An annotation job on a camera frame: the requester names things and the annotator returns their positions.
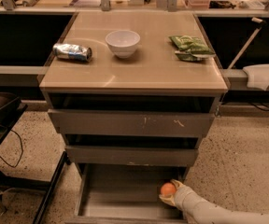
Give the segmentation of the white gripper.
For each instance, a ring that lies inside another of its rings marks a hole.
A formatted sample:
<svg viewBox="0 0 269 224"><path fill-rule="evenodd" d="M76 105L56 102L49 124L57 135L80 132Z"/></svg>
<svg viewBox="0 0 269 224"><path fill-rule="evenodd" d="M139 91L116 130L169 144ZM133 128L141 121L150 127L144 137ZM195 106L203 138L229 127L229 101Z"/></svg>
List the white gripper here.
<svg viewBox="0 0 269 224"><path fill-rule="evenodd" d="M196 206L204 199L199 196L192 188L184 186L181 181L172 179L171 183L176 187L177 192L175 195L159 195L159 198L163 203L170 206L175 206L177 209L191 213Z"/></svg>

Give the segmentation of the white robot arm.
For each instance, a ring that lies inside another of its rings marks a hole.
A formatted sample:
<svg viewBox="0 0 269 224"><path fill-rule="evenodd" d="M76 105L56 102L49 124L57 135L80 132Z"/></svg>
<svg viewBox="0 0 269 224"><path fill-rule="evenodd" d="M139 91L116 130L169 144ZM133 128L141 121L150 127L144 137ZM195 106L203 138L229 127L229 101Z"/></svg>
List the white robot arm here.
<svg viewBox="0 0 269 224"><path fill-rule="evenodd" d="M161 186L159 198L190 215L198 224L269 224L269 214L225 209L175 179Z"/></svg>

